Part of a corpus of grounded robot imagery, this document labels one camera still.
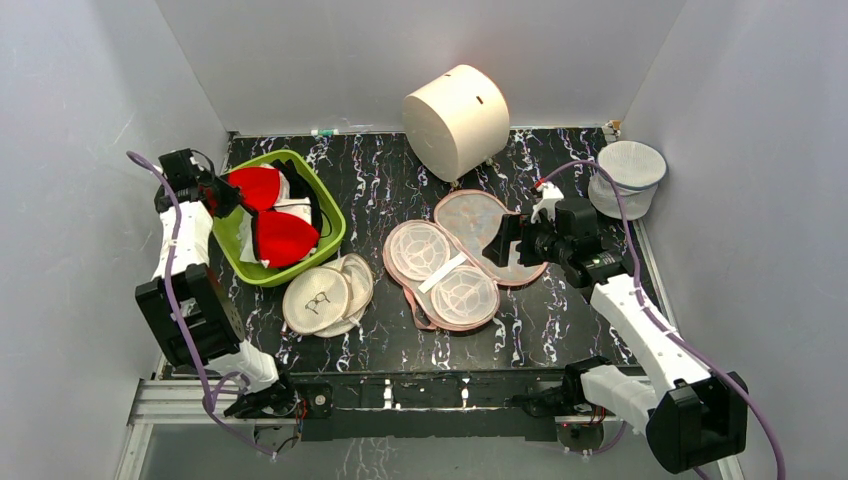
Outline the floral mesh laundry bag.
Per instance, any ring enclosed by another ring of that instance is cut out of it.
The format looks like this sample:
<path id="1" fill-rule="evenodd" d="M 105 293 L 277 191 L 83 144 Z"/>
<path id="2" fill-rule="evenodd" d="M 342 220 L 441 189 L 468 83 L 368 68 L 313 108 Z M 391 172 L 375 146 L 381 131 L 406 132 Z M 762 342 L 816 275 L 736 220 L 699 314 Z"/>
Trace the floral mesh laundry bag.
<path id="1" fill-rule="evenodd" d="M 515 251 L 504 267 L 483 256 L 509 212 L 495 196 L 463 189 L 443 198 L 431 220 L 408 220 L 388 234 L 383 264 L 418 329 L 478 329 L 496 315 L 502 288 L 525 287 L 547 270 L 520 265 Z"/>

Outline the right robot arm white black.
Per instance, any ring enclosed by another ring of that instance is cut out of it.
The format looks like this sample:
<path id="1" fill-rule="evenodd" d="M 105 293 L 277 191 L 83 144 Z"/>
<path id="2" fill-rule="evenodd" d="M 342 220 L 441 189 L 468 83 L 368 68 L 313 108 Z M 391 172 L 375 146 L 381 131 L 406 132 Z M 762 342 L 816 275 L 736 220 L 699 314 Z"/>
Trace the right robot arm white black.
<path id="1" fill-rule="evenodd" d="M 745 449 L 747 388 L 741 378 L 731 373 L 721 379 L 674 341 L 668 322 L 638 285 L 635 259 L 604 247 L 588 200 L 568 198 L 537 214 L 503 215 L 483 255 L 503 267 L 512 254 L 522 266 L 559 265 L 648 378 L 642 383 L 601 356 L 572 363 L 558 393 L 571 411 L 612 411 L 644 434 L 655 459 L 673 474 Z"/>

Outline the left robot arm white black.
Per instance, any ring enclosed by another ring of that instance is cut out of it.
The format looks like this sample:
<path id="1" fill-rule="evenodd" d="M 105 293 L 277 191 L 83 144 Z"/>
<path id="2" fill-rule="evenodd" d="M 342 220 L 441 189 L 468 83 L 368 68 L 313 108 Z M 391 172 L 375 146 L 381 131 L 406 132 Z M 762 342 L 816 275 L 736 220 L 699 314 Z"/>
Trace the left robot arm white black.
<path id="1" fill-rule="evenodd" d="M 212 162 L 201 163 L 193 149 L 163 154 L 157 165 L 137 153 L 127 155 L 160 182 L 154 196 L 163 228 L 160 259 L 152 278 L 136 287 L 135 300 L 166 360 L 236 382 L 227 417 L 290 414 L 298 404 L 297 387 L 271 355 L 247 339 L 239 312 L 210 266 L 213 220 L 234 210 L 238 189 L 215 173 Z"/>

